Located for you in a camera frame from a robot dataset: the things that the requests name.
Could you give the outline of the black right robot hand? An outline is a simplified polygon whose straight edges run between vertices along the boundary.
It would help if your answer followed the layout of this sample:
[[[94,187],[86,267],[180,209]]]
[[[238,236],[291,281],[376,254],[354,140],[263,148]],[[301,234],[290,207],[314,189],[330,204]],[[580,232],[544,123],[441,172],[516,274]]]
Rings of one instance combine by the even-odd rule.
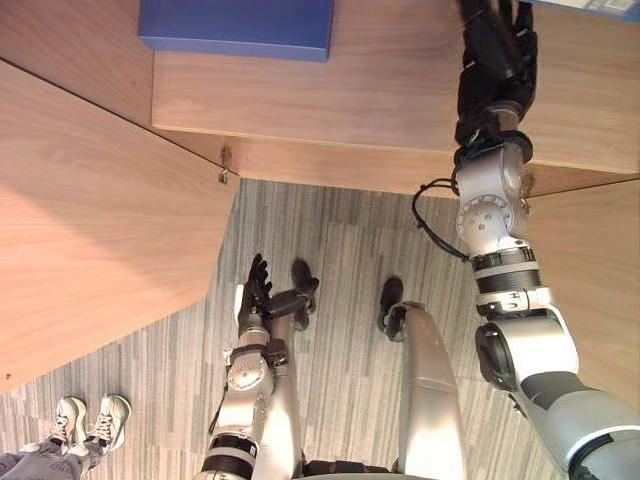
[[[523,119],[537,84],[538,39],[527,1],[460,1],[463,70],[458,124],[469,126],[505,104]]]

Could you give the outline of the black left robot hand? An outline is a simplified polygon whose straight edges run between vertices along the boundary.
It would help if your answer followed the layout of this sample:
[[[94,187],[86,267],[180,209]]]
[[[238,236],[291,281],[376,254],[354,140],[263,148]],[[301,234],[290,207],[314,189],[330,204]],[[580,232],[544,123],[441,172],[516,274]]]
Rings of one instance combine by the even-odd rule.
[[[272,283],[268,280],[268,263],[260,253],[256,254],[243,284],[240,310],[237,316],[238,335],[250,328],[262,327],[267,317]]]

